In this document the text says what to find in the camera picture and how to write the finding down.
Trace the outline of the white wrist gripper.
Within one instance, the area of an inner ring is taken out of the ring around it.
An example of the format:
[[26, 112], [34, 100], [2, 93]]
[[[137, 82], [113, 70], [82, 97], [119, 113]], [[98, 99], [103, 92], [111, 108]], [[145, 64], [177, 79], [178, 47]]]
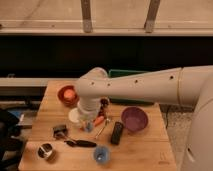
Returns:
[[77, 103], [79, 120], [82, 122], [92, 122], [98, 115], [101, 107], [100, 99], [81, 98]]

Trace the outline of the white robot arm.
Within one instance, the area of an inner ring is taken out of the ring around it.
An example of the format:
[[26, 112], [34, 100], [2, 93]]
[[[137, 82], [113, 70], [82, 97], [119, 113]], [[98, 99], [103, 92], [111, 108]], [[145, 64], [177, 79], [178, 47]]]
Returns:
[[94, 68], [75, 83], [79, 113], [99, 111], [99, 99], [140, 99], [194, 109], [181, 171], [213, 171], [213, 65], [194, 66], [110, 78]]

